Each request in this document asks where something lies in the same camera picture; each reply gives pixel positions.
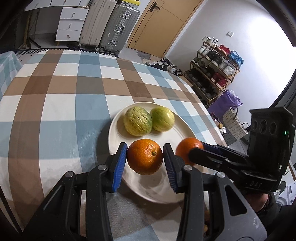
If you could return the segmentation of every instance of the plate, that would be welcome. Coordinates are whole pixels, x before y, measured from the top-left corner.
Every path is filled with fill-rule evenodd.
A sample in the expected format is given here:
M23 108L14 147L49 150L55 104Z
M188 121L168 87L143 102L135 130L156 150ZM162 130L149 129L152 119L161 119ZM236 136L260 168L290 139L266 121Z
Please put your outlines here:
M129 146L136 140L148 138L155 141L161 147L161 149L165 143L170 143L173 151L176 151L177 145L184 138L195 137L191 128L176 113L174 113L175 124L169 131L158 132L152 129L152 131L145 136L132 136L126 131L124 127L123 117L126 111L133 106L140 106L150 113L153 108L159 107L160 105L151 102L137 102L127 106L117 113L117 115L112 120L109 129L108 144L111 155L116 153L121 142L125 142ZM170 187L164 162L161 168L152 175L140 175L133 171L129 167L128 162L126 162L122 179L136 194L151 202L176 203L184 199L183 193L175 194Z

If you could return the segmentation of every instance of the purple plastic bag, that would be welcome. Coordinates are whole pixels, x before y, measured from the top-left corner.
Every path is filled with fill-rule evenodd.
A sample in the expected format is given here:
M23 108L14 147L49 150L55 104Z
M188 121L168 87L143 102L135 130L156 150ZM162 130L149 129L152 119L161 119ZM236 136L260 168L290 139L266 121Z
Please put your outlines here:
M229 90L226 90L219 99L209 106L207 111L214 113L219 118L219 121L222 121L222 117L226 111L235 105L240 106L242 104L237 96L232 95Z

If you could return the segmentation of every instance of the tangerine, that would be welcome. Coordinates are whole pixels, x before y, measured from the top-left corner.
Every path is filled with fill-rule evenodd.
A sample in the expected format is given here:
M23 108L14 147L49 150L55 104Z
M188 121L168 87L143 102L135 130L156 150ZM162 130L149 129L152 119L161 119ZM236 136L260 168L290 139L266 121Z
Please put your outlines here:
M128 164L136 173L150 175L155 173L163 163L160 146L150 139L134 141L128 148Z
M195 147L203 149L203 144L201 141L194 137L188 137L182 140L176 148L176 155L183 158L185 164L193 166L194 163L189 161L189 151Z

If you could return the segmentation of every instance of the wrinkled green fruit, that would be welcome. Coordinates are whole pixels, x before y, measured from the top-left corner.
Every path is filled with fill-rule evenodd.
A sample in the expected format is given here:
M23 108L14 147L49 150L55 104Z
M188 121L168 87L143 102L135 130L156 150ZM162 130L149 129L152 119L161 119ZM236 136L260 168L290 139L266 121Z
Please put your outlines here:
M142 107L129 108L124 115L123 124L126 131L136 137L144 136L152 130L152 118Z
M152 127L157 131L168 131L175 123L174 113L167 107L156 107L150 111Z

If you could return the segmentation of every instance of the plate rim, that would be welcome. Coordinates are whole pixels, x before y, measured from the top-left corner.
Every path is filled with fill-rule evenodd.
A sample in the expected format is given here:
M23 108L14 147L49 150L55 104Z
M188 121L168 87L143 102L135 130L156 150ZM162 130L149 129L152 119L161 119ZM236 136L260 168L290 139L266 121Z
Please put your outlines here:
M162 106L162 105L159 105L159 104L156 104L156 103L153 103L153 102L148 102L148 101L140 101L140 102L134 102L133 104L130 104L130 105L128 105L128 106L126 106L126 107L124 107L124 108L122 108L121 110L119 110L118 112L117 112L117 114L114 116L114 118L112 119L112 122L111 122L111 124L110 124L110 127L109 127L109 131L108 131L108 149L109 149L109 154L111 155L111 153L110 153L110 130L111 130L111 127L114 125L114 120L118 117L118 115L123 111L123 109L125 109L125 108L128 108L128 107L130 107L130 106L133 106L134 104L140 104L140 103L149 103L149 104L152 104L152 105L157 105L157 106ZM195 134L194 134L194 132L193 132L193 130L191 129L191 127L186 123L186 121L184 121L183 119L182 119L182 117L180 117L177 113L175 113L174 111L172 111L176 116L178 116L185 124L186 124L186 126L190 129L190 131L192 132L192 134L195 136ZM144 195L142 195L142 194L140 194L139 192L136 192L136 191L134 191L132 188L131 188L131 186L124 180L124 178L122 178L121 180L123 180L124 181L124 183L135 193L135 194L137 194L138 196L140 196L141 198L144 198L145 200L148 200L148 201L150 201L150 202L153 202L153 203L160 203L160 204L169 204L169 203L178 203L178 202L180 202L180 201L178 201L178 202L162 202L162 201L158 201L158 200L155 200L155 199L150 199L149 197L147 197L147 196L144 196Z

